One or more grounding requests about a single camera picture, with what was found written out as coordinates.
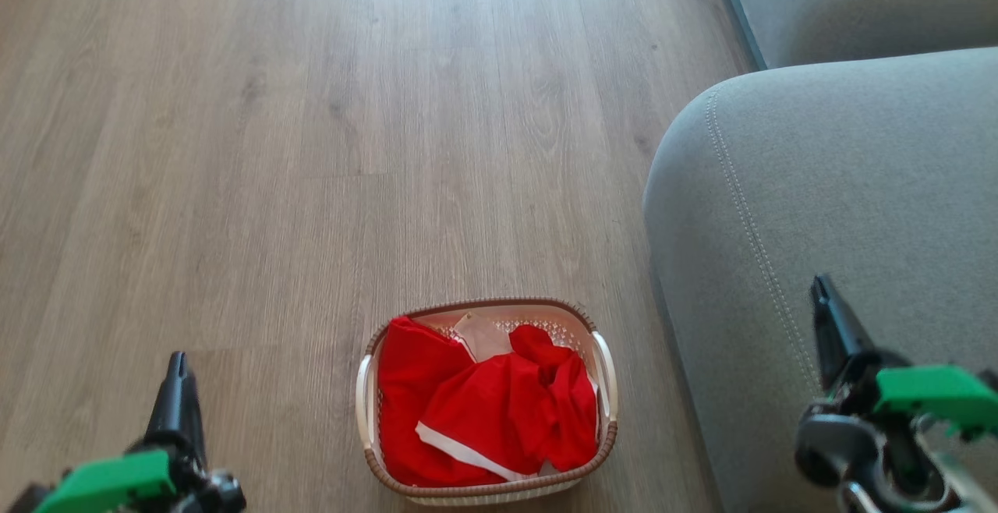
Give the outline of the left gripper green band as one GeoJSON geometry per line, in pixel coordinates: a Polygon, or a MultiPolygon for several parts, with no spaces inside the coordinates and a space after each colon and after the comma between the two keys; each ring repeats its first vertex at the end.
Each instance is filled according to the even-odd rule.
{"type": "Polygon", "coordinates": [[[196,375],[184,351],[170,356],[145,443],[175,447],[182,456],[153,449],[84,463],[54,485],[33,511],[168,512],[207,487],[209,477],[200,467],[207,463],[202,410],[196,375]]]}

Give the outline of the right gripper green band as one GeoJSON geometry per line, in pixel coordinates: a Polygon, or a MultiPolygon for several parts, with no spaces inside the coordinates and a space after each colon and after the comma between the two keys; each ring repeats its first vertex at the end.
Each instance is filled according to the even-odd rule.
{"type": "Polygon", "coordinates": [[[996,435],[995,371],[912,365],[897,353],[876,350],[828,275],[816,275],[810,299],[819,380],[826,391],[838,381],[840,414],[878,427],[909,426],[929,417],[948,424],[962,440],[996,435]]]}

